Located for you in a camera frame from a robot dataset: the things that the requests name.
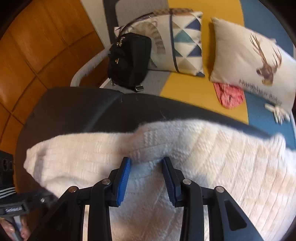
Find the antlers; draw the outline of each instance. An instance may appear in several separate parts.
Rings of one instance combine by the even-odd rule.
[[[255,35],[251,34],[251,35],[250,35],[250,41],[251,41],[251,43],[253,44],[253,46],[255,47],[255,48],[253,48],[253,49],[255,50],[255,52],[261,56],[263,64],[267,64],[267,60],[266,60],[266,58],[265,58],[265,56],[264,56],[264,53],[263,53],[263,51],[262,51],[262,49],[261,49],[261,47],[260,47],[260,43],[259,43],[259,41],[257,40],[257,37],[256,37]]]
[[[267,63],[267,60],[266,60],[266,58],[265,58],[265,56],[264,56],[264,53],[263,53],[261,47],[260,47],[260,42],[258,41],[257,37],[256,37],[255,35],[251,34],[251,35],[250,35],[250,41],[251,41],[251,43],[252,43],[253,46],[254,46],[253,49],[255,50],[255,52],[261,56],[261,59],[262,59],[263,64],[267,64],[267,65],[269,65],[269,64]],[[276,71],[277,68],[280,67],[280,65],[281,65],[281,63],[282,63],[282,57],[281,57],[281,52],[280,52],[279,50],[278,50],[278,53],[275,51],[274,48],[273,48],[273,50],[274,50],[274,53],[276,54],[277,59],[276,59],[276,57],[275,57],[274,54],[273,54],[273,57],[274,57],[275,63],[274,63],[274,61],[272,60],[272,62],[273,62],[273,64],[274,64],[274,67],[272,67],[272,69],[273,69],[274,71]]]
[[[276,63],[274,63],[274,61],[272,60],[272,62],[273,62],[273,64],[274,64],[273,69],[274,69],[275,71],[277,70],[278,67],[281,66],[281,52],[280,52],[279,50],[278,50],[278,52],[279,52],[279,53],[277,53],[277,52],[274,50],[274,53],[276,54],[276,57],[278,58],[279,63],[277,62],[277,60],[276,60],[274,54],[273,54],[273,56],[274,56],[274,60],[276,61]]]

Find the cushion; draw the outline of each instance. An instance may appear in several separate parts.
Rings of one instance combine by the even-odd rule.
[[[173,71],[204,77],[201,44],[202,12],[161,14],[147,17],[127,26],[128,32],[145,35],[152,40],[148,69]],[[118,28],[118,35],[124,26]]]
[[[236,85],[291,111],[296,61],[273,40],[240,25],[213,18],[216,59],[210,80]]]

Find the throw pillow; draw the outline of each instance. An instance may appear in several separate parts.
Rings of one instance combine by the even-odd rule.
[[[202,12],[158,11],[154,17],[139,18],[115,34],[135,33],[151,38],[148,69],[174,71],[204,77],[202,67]]]
[[[212,18],[216,58],[210,80],[264,97],[290,112],[296,91],[296,61],[273,40],[240,25]]]

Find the white wall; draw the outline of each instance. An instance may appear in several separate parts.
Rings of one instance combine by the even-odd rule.
[[[110,39],[105,18],[103,0],[80,0],[103,45],[109,46]]]

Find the black backpack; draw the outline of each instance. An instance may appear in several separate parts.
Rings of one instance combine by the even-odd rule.
[[[147,74],[151,53],[151,39],[139,34],[120,35],[110,48],[108,77],[112,85],[119,85],[135,92]]]

